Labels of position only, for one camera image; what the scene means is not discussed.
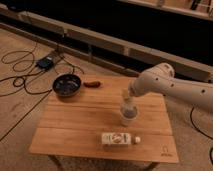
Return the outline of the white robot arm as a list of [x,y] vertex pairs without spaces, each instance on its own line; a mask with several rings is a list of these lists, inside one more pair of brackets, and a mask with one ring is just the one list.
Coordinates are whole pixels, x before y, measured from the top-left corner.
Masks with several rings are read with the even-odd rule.
[[174,74],[170,64],[160,63],[133,80],[129,92],[133,97],[149,92],[161,93],[213,113],[213,84],[177,79]]

